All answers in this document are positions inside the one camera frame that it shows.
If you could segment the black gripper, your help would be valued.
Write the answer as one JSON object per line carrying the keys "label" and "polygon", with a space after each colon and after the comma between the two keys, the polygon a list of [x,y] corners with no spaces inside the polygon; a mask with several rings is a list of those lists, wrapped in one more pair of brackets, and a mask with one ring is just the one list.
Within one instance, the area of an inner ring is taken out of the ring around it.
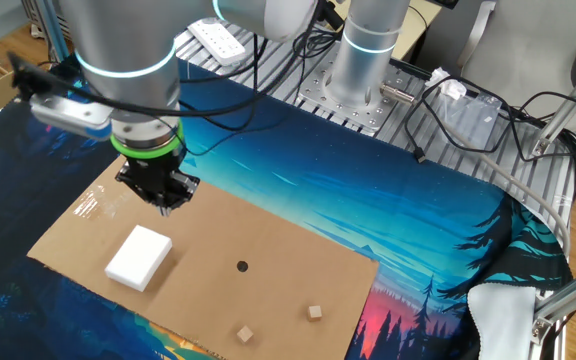
{"label": "black gripper", "polygon": [[151,159],[128,158],[116,180],[154,206],[161,216],[170,216],[192,199],[200,184],[199,178],[179,172],[179,165],[179,157],[172,153]]}

